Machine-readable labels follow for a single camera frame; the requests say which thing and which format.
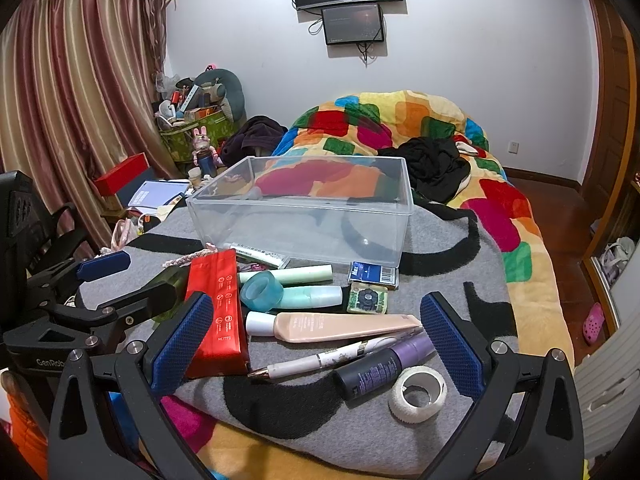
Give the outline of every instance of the screw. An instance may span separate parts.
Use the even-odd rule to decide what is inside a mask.
[[[130,354],[139,354],[142,352],[142,349],[145,347],[145,344],[142,341],[132,341],[127,345],[127,352]]]
[[[556,361],[564,361],[564,352],[559,348],[554,348],[551,351],[551,357]]]
[[[74,348],[70,353],[69,357],[71,357],[72,361],[78,361],[79,358],[82,357],[82,349]]]
[[[496,339],[493,343],[491,343],[491,350],[493,350],[497,354],[506,354],[507,353],[507,343]]]

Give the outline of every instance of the roll of white tape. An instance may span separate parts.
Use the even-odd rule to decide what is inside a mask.
[[[409,386],[426,390],[431,402],[426,406],[414,406],[404,398]],[[442,376],[428,366],[414,366],[404,370],[389,394],[389,408],[398,419],[409,424],[424,422],[438,413],[447,398],[447,383]]]

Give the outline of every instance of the gray blanket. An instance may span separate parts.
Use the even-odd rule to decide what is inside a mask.
[[[388,312],[419,318],[420,299],[439,290],[488,340],[499,337],[517,351],[502,256],[493,239],[471,211],[422,205],[415,207],[409,221],[400,287],[389,295]],[[174,211],[153,232],[197,238],[186,209]],[[176,257],[131,247],[126,251],[131,256],[129,270],[81,287],[89,308],[136,290],[162,270],[164,261]],[[334,283],[347,283],[346,266],[334,266]],[[147,322],[136,327],[129,340],[144,339],[149,333]],[[343,344],[293,345],[254,337],[249,345],[251,364],[256,369]],[[412,476],[437,455],[471,405],[469,398],[460,396],[437,354],[424,364],[443,375],[449,393],[442,410],[423,424],[405,424],[394,418],[387,404],[390,386],[363,399],[344,402],[327,371],[280,384],[251,383],[246,377],[200,379],[186,383],[176,395],[219,420],[326,462],[390,476]],[[484,463],[497,458],[518,406],[519,399],[514,396]]]

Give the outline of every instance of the blue textured pad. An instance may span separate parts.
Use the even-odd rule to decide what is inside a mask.
[[[460,395],[478,400],[484,392],[482,363],[431,294],[420,302],[420,320]]]
[[[154,361],[151,390],[158,398],[171,395],[178,389],[212,319],[213,303],[209,296],[203,294]]]
[[[104,256],[100,256],[100,258],[82,262],[78,266],[78,270],[76,270],[76,278],[84,282],[92,282],[93,280],[99,280],[110,274],[120,272],[121,270],[127,270],[129,269],[130,263],[131,258],[124,251],[105,254]]]

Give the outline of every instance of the multicolored bedspread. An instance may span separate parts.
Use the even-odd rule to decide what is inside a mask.
[[[550,348],[561,348],[573,365],[551,259],[529,202],[508,183],[488,151],[482,128],[451,101],[411,91],[343,97],[302,115],[274,154],[376,155],[378,149],[397,147],[417,136],[459,136],[456,140],[478,149],[479,156],[465,156],[471,164],[470,183],[447,205],[473,210],[501,250],[520,351],[544,355]],[[320,463],[216,422],[188,405],[168,411],[180,432],[191,436],[188,443],[200,459],[231,479],[378,478]]]

